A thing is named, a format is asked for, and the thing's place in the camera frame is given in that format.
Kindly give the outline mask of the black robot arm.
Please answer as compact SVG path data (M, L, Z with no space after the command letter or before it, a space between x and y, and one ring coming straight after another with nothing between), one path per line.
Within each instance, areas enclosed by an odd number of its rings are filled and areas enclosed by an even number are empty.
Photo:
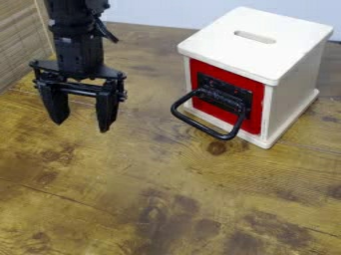
M45 0L45 4L57 59L30 63L35 71L35 88L50 118L58 125L70 116L69 95L94 98L99 129L106 132L117 121L120 103L128 99L128 76L105 64L104 41L120 41L102 21L110 2Z

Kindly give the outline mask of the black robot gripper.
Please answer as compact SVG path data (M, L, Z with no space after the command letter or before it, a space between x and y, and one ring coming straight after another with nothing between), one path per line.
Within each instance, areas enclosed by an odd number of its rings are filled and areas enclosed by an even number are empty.
M69 95L97 98L97 116L101 132L117 121L120 104L128 98L126 74L105 63L104 39L114 43L118 37L106 29L95 28L85 34L74 32L54 36L57 60L35 60L35 88L50 118L61 125L70 116Z

